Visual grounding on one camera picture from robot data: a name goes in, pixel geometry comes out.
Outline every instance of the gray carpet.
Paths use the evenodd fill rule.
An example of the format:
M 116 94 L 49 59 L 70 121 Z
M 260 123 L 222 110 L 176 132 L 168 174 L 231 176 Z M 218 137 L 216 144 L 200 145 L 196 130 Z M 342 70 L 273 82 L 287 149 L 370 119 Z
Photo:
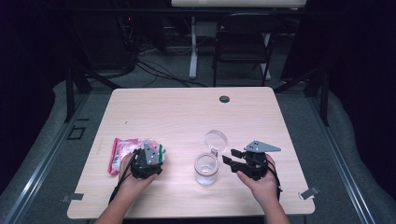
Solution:
M 207 44 L 203 42 L 199 48 L 198 78 L 194 81 L 211 86 L 213 73 L 211 69 L 211 52 L 213 49 L 210 41 L 206 41 Z M 283 36 L 277 40 L 274 59 L 270 66 L 272 78 L 271 81 L 267 82 L 267 86 L 274 88 L 281 84 L 279 77 L 290 43 L 291 38 L 289 36 Z M 155 66 L 159 70 L 161 67 L 155 63 L 160 64 L 176 77 L 190 81 L 188 79 L 189 52 L 178 54 L 170 49 L 167 55 L 164 56 L 163 53 L 157 50 L 151 50 L 140 55 L 139 59 Z M 231 65 L 225 65 L 222 69 L 225 71 L 224 74 L 230 71 L 238 71 L 236 77 L 247 73 L 252 77 L 257 77 L 260 71 L 250 71 L 250 68 L 251 66 L 232 68 Z M 108 71 L 99 72 L 103 75 L 111 74 Z M 148 75 L 139 67 L 136 67 L 127 76 L 116 77 L 111 80 L 125 88 L 185 87 L 181 82 L 172 79 L 156 78 L 153 75 Z M 86 223 L 84 220 L 69 219 L 66 215 L 69 204 L 61 202 L 61 199 L 65 194 L 72 193 L 75 190 L 111 93 L 111 90 L 103 84 L 92 79 L 90 82 L 94 91 L 87 96 L 81 111 L 78 111 L 76 120 L 71 124 L 76 125 L 76 128 L 84 127 L 85 132 L 80 140 L 62 141 L 60 144 L 61 150 L 56 155 L 54 163 L 51 165 L 36 196 L 28 204 L 26 213 L 21 216 L 21 223 Z M 260 84 L 259 80 L 241 82 L 239 79 L 226 79 L 219 81 L 220 86 L 259 86 Z M 201 87 L 198 84 L 190 85 L 192 87 Z M 320 122 L 315 117 L 316 111 L 312 110 L 309 99 L 306 99 L 301 92 L 303 86 L 304 84 L 297 85 L 291 91 L 277 94 L 276 98 L 308 186 L 316 186 L 320 190 L 320 193 L 314 199 L 316 211 L 306 217 L 307 223 L 361 223 L 345 184 L 334 165 L 331 147 L 321 130 Z M 0 197 L 1 223 L 6 220 L 9 211 L 11 211 L 18 200 L 30 176 L 41 162 L 41 159 L 51 149 L 53 141 L 55 141 L 63 127 L 65 118 L 64 83 L 57 86 L 54 91 L 57 99 L 48 122 L 37 138 L 21 169 Z M 356 182 L 361 187 L 361 192 L 375 217 L 376 223 L 395 223 L 395 202 L 375 183 L 370 172 L 360 161 L 350 121 L 342 105 L 332 94 L 329 102 L 329 122 L 330 129 L 346 158 L 347 165 Z M 304 223 L 304 217 L 300 216 L 290 217 L 290 220 L 292 223 Z M 202 219 L 194 221 L 214 223 L 221 220 Z M 236 219 L 235 223 L 243 221 L 253 222 L 247 219 Z M 186 222 L 186 220 L 178 220 L 178 223 L 182 222 Z

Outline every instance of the black curtain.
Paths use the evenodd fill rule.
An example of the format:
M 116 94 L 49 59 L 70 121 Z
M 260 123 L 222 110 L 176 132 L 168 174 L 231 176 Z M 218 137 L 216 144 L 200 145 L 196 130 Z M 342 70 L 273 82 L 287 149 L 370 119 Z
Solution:
M 361 160 L 396 199 L 396 25 L 390 6 L 389 0 L 309 0 L 308 11 L 345 11 L 346 16 L 303 19 L 282 78 L 303 75 L 334 53 L 330 90 L 350 116 Z
M 58 15 L 44 13 L 35 1 L 1 1 L 0 27 L 3 192 L 50 114 L 52 88 L 64 80 L 70 60 L 86 60 L 64 32 Z

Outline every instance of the chair leg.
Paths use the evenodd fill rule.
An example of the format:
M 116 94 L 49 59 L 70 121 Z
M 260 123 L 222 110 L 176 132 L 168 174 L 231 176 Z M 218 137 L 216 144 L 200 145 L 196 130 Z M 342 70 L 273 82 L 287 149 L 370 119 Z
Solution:
M 253 66 L 253 68 L 252 68 L 251 70 L 254 70 L 254 69 L 256 69 L 256 67 L 257 67 L 257 64 L 258 64 L 258 63 L 255 63 L 255 64 L 254 64 L 254 66 Z
M 262 75 L 262 87 L 265 85 L 265 79 L 267 79 L 268 67 L 269 63 L 265 65 L 264 74 Z
M 215 68 L 215 63 L 216 63 L 216 52 L 214 54 L 215 56 L 213 56 L 213 60 L 212 60 L 212 69 Z
M 213 62 L 213 87 L 216 87 L 216 77 L 218 75 L 218 63 Z

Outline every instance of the chair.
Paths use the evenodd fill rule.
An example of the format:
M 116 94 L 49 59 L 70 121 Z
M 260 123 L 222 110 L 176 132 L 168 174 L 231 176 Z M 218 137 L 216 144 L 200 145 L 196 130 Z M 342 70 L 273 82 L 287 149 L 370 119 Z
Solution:
M 268 73 L 271 53 L 282 22 L 274 15 L 264 13 L 232 13 L 223 17 L 216 31 L 216 46 L 212 68 L 213 86 L 216 87 L 218 62 L 266 63 L 262 86 Z

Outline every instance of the cable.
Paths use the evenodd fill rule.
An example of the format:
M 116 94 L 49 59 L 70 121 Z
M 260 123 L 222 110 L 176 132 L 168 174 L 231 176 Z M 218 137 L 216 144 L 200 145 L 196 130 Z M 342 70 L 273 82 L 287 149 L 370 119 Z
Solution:
M 274 164 L 271 163 L 270 161 L 268 161 L 268 163 L 270 163 L 273 166 L 273 168 L 274 168 L 274 170 L 273 170 L 269 166 L 267 166 L 267 170 L 269 172 L 271 172 L 274 175 L 275 179 L 276 179 L 276 195 L 277 195 L 277 199 L 279 200 L 280 192 L 282 192 L 283 190 L 282 190 L 282 188 L 280 186 L 280 181 L 279 181 L 279 178 L 277 177 L 277 172 L 276 172 L 276 168 L 275 168 Z
M 138 66 L 138 67 L 140 67 L 142 70 L 144 70 L 144 71 L 146 71 L 143 67 L 141 67 L 139 64 L 136 64 L 136 66 Z M 155 80 L 157 80 L 157 78 L 158 78 L 158 72 L 157 72 L 157 74 L 155 75 L 155 74 L 152 74 L 152 75 L 154 75 L 154 79 L 152 80 L 152 81 L 150 81 L 148 84 L 146 84 L 146 85 L 144 85 L 142 88 L 146 88 L 147 86 L 149 86 L 150 84 L 152 84 L 152 83 L 154 83 L 155 82 Z
M 133 70 L 134 70 L 134 67 L 127 67 L 118 73 L 114 73 L 114 74 L 110 74 L 110 75 L 101 75 L 101 77 L 105 77 L 107 79 L 111 79 L 111 78 L 115 78 L 115 77 L 123 77 L 123 76 L 126 76 L 129 73 L 131 73 Z
M 188 53 L 188 52 L 190 52 L 190 51 L 192 50 L 192 47 L 172 47 L 172 46 L 170 46 L 169 48 L 170 48 L 174 53 L 180 54 L 180 55 L 186 54 L 186 53 Z M 187 50 L 184 51 L 184 52 L 177 52 L 177 51 L 175 50 L 175 48 L 189 48 L 189 49 L 187 49 Z
M 123 182 L 128 176 L 131 175 L 131 173 L 129 173 L 127 176 L 125 176 L 126 173 L 127 173 L 127 171 L 129 170 L 129 168 L 131 167 L 132 158 L 129 160 L 128 165 L 126 166 L 125 170 L 123 171 L 122 176 L 121 176 L 121 178 L 120 178 L 120 180 L 119 180 L 119 183 L 117 184 L 117 186 L 114 188 L 113 192 L 111 193 L 110 200 L 108 201 L 108 203 L 111 203 L 111 201 L 113 201 L 113 199 L 116 197 L 117 193 L 119 192 L 119 188 L 120 188 L 122 182 Z
M 162 75 L 165 75 L 165 77 L 159 76 L 159 75 L 158 75 L 158 77 L 162 77 L 162 78 L 166 78 L 166 79 L 173 79 L 173 80 L 175 80 L 175 81 L 180 82 L 181 84 L 183 84 L 183 85 L 186 86 L 186 87 L 190 87 L 188 84 L 194 84 L 194 85 L 199 85 L 199 86 L 202 86 L 202 87 L 206 87 L 204 84 L 201 84 L 201 83 L 199 83 L 199 82 L 189 81 L 189 80 L 185 80 L 185 79 L 178 78 L 178 77 L 176 77 L 175 75 L 173 75 L 170 71 L 166 70 L 166 68 L 164 68 L 163 66 L 161 66 L 161 65 L 158 64 L 158 63 L 154 63 L 154 62 L 148 61 L 148 60 L 146 60 L 146 62 L 143 62 L 143 61 L 141 61 L 141 60 L 139 60 L 139 59 L 137 59 L 137 62 L 138 62 L 138 63 L 141 63 L 141 64 L 143 64 L 143 65 L 145 65 L 147 68 L 149 68 L 149 69 L 151 69 L 151 70 L 153 70 L 153 71 L 155 71 L 155 72 L 157 72 L 157 73 L 160 73 L 160 74 L 162 74 Z M 147 69 L 144 69 L 144 68 L 143 68 L 141 65 L 139 65 L 138 63 L 136 64 L 136 66 L 138 66 L 138 67 L 142 68 L 144 71 L 146 71 L 146 72 L 152 74 L 152 73 L 149 72 Z M 153 63 L 153 64 L 155 64 L 155 65 L 161 67 L 161 69 L 163 69 L 163 70 L 166 71 L 167 73 L 164 73 L 164 72 L 162 72 L 162 71 L 157 70 L 156 68 L 152 67 L 152 66 L 149 65 L 148 63 Z
M 189 29 L 190 33 L 191 33 L 190 25 L 189 25 L 189 23 L 186 21 L 186 18 L 185 18 L 185 17 L 183 17 L 183 21 L 184 21 L 184 23 L 186 23 L 186 26 L 187 26 L 187 28 Z

